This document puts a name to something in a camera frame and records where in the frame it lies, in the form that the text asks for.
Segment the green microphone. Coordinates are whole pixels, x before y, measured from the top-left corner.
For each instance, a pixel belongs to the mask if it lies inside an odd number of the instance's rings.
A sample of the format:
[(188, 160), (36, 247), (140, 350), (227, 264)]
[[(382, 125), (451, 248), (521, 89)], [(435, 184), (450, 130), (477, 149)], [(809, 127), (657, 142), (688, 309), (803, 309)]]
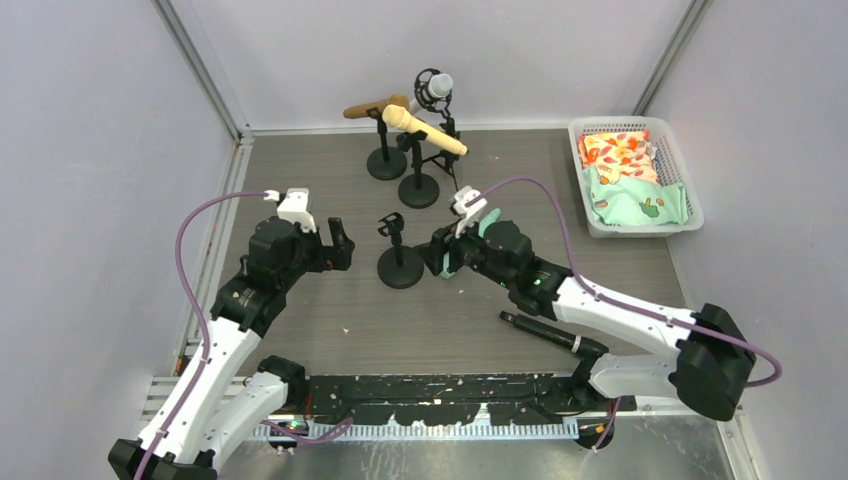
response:
[[(495, 208), (491, 210), (486, 216), (484, 216), (477, 225), (477, 234), (480, 238), (483, 238), (485, 235), (486, 229), (497, 222), (502, 215), (502, 211), (500, 208)], [(449, 279), (454, 275), (454, 272), (449, 271), (448, 268), (450, 266), (450, 255), (446, 253), (443, 256), (442, 260), (442, 270), (439, 273), (439, 276), (444, 279)]]

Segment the black round-base stand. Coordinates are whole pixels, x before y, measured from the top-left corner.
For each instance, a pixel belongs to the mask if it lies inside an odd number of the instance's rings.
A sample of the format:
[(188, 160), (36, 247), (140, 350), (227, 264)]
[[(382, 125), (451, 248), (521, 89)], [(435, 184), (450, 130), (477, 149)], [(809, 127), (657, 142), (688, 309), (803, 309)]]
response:
[(424, 159), (421, 143), (426, 140), (424, 132), (401, 133), (397, 137), (397, 147), (412, 155), (411, 175), (406, 176), (398, 186), (398, 197), (407, 207), (425, 209), (433, 205), (439, 197), (438, 182), (430, 175), (422, 172)]
[(404, 217), (392, 212), (383, 217), (377, 232), (388, 237), (391, 247), (378, 259), (377, 273), (382, 283), (393, 289), (407, 289), (420, 281), (424, 273), (424, 261), (412, 247), (403, 244)]
[(407, 168), (406, 154), (397, 147), (390, 147), (388, 143), (388, 127), (380, 118), (377, 122), (377, 134), (380, 139), (380, 147), (372, 151), (366, 161), (368, 173), (377, 180), (388, 181), (401, 177)]

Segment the gold microphone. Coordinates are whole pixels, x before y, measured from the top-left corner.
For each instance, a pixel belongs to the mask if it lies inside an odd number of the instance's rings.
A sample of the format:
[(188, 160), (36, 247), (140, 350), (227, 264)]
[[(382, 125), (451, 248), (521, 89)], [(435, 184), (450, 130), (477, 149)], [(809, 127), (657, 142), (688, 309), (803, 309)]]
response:
[(408, 109), (410, 107), (410, 100), (405, 95), (392, 94), (381, 100), (348, 107), (343, 111), (342, 115), (346, 119), (380, 118), (383, 110), (390, 105)]

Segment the cream yellow microphone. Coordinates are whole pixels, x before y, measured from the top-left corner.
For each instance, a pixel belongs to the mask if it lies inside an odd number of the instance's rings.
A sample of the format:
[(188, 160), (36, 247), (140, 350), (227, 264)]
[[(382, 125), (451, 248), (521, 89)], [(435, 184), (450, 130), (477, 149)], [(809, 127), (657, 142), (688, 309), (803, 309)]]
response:
[(390, 105), (382, 112), (382, 120), (391, 128), (409, 133), (423, 133), (426, 141), (451, 154), (464, 156), (468, 148), (460, 140), (453, 138), (428, 123), (413, 116), (407, 109)]

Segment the black tripod shock-mount stand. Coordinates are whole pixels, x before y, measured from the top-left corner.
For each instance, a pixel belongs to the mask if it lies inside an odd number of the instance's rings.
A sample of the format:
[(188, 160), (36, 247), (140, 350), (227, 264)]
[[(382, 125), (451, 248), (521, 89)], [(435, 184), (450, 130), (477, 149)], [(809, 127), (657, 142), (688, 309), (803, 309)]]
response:
[(413, 85), (413, 100), (410, 104), (411, 114), (434, 113), (441, 117), (438, 124), (440, 132), (434, 140), (440, 151), (427, 158), (434, 162), (453, 181), (454, 188), (459, 189), (455, 164), (461, 153), (458, 150), (460, 133), (456, 129), (455, 119), (450, 112), (454, 82), (452, 77), (437, 68), (425, 68), (415, 77)]

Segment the white microphone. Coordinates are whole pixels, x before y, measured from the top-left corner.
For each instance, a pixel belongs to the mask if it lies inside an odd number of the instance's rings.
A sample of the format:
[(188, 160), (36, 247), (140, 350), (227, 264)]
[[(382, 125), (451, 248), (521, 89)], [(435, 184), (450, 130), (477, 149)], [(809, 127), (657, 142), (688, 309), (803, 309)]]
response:
[(420, 71), (414, 81), (414, 99), (410, 102), (410, 113), (416, 115), (427, 111), (448, 118), (453, 85), (453, 78), (438, 69), (428, 68)]

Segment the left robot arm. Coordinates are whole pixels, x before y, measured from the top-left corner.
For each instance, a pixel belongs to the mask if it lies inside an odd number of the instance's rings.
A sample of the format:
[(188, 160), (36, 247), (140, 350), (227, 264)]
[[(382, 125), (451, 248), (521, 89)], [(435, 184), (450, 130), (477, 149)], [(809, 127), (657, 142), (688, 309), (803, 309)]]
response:
[(346, 271), (354, 242), (338, 217), (330, 239), (318, 229), (272, 216), (256, 226), (239, 272), (216, 295), (207, 336), (155, 417), (136, 439), (119, 439), (108, 462), (120, 479), (215, 479), (237, 447), (274, 411), (301, 406), (303, 366), (271, 355), (257, 378), (223, 399), (236, 373), (286, 307), (306, 273)]

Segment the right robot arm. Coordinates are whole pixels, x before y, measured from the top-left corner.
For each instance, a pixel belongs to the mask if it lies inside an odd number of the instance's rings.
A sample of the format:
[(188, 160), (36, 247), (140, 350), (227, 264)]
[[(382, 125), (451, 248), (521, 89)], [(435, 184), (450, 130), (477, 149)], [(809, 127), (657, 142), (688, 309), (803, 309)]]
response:
[(512, 221), (463, 233), (442, 227), (414, 250), (433, 275), (467, 267), (502, 286), (519, 310), (544, 318), (545, 332), (574, 324), (643, 350), (627, 357), (604, 352), (581, 365), (575, 382), (590, 398), (676, 398), (712, 420), (734, 416), (756, 359), (722, 307), (666, 307), (589, 282), (538, 256)]

